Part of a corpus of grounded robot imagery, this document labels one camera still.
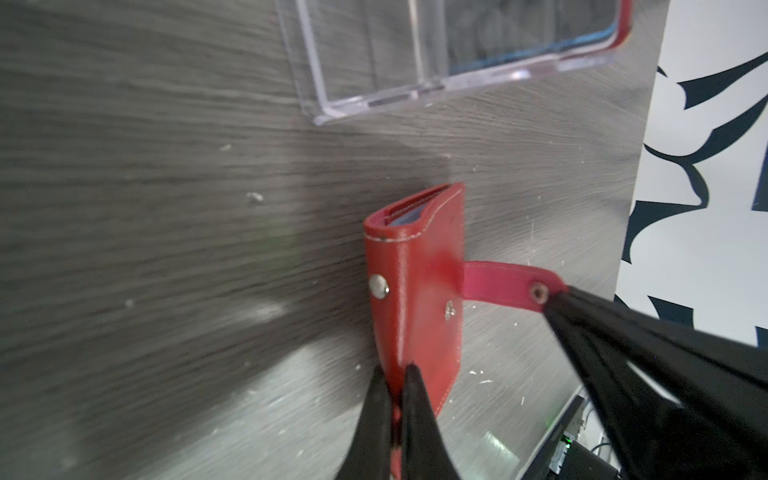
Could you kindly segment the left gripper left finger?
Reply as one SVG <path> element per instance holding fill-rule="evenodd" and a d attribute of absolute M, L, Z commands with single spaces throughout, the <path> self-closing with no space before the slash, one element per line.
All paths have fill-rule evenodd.
<path fill-rule="evenodd" d="M 336 480 L 387 480 L 392 450 L 392 398 L 380 366 L 373 375 L 348 453 Z"/>

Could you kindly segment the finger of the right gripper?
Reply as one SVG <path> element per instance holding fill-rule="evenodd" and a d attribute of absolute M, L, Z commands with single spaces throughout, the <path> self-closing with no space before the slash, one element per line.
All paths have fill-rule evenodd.
<path fill-rule="evenodd" d="M 578 289 L 543 313 L 625 478 L 766 478 L 766 351 Z"/>

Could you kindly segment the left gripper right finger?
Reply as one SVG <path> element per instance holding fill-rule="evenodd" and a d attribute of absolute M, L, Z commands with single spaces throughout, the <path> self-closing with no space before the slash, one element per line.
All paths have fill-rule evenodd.
<path fill-rule="evenodd" d="M 405 370 L 401 411 L 401 478 L 459 480 L 415 364 Z"/>

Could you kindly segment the red leather card holder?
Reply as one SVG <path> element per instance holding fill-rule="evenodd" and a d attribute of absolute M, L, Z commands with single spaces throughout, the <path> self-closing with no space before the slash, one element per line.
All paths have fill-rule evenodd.
<path fill-rule="evenodd" d="M 568 290 L 549 270 L 466 260 L 465 194 L 462 183 L 432 187 L 363 224 L 374 336 L 392 398 L 390 472 L 397 479 L 406 367 L 419 368 L 437 420 L 460 371 L 464 301 L 542 312 Z"/>

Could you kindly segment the clear acrylic card box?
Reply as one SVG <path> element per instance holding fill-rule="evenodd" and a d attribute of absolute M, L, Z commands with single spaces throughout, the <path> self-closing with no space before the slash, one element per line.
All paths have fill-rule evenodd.
<path fill-rule="evenodd" d="M 302 111 L 317 125 L 605 64 L 629 1 L 281 1 Z"/>

